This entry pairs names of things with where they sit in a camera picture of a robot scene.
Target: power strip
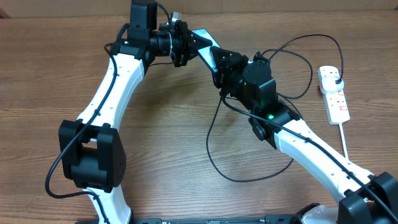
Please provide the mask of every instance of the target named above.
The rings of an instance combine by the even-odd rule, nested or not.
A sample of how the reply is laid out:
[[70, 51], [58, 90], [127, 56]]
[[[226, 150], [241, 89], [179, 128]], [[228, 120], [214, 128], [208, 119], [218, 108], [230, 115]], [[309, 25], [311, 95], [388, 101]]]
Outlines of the power strip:
[[343, 123], [350, 119], [347, 107], [346, 97], [343, 86], [336, 84], [335, 86], [329, 85], [327, 91], [324, 89], [324, 85], [327, 79], [335, 79], [340, 77], [338, 69], [332, 66], [322, 66], [318, 70], [318, 77], [320, 81], [320, 88], [323, 95], [323, 101], [325, 102], [326, 115], [328, 116], [329, 124], [338, 124], [340, 128], [341, 141], [343, 143], [343, 150], [345, 157], [348, 159], [348, 153], [345, 143]]

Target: wood grain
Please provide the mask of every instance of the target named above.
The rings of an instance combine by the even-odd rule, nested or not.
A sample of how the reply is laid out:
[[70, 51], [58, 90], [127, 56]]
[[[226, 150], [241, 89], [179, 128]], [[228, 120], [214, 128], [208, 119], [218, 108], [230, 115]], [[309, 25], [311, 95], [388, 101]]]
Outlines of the wood grain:
[[[351, 121], [344, 125], [353, 162], [398, 177], [398, 13], [300, 12], [186, 16], [225, 48], [250, 56], [305, 34], [335, 37], [345, 58]], [[0, 223], [73, 223], [96, 217], [87, 197], [56, 200], [44, 179], [59, 153], [58, 128], [90, 102], [107, 65], [103, 45], [128, 17], [0, 20]], [[308, 38], [289, 46], [311, 61], [340, 66], [332, 41]], [[272, 60], [278, 91], [299, 95], [308, 65], [280, 54]], [[342, 152], [315, 78], [295, 104], [308, 125]], [[196, 58], [188, 66], [151, 67], [124, 114], [127, 154], [122, 182], [136, 217], [250, 217], [292, 213], [312, 203], [334, 206], [328, 192], [298, 163], [269, 180], [235, 184], [219, 176], [205, 148], [218, 102], [210, 73]], [[210, 138], [215, 163], [228, 176], [249, 179], [283, 168], [289, 157], [259, 142], [247, 117], [224, 106]], [[58, 168], [51, 188], [74, 192]]]

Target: beige wall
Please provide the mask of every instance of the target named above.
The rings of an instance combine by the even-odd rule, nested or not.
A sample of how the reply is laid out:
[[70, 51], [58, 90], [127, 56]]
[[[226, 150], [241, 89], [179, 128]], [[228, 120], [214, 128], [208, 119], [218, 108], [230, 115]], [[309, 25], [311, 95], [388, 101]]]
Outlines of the beige wall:
[[[131, 0], [0, 0], [11, 18], [128, 15]], [[398, 0], [159, 0], [184, 14], [394, 9]]]

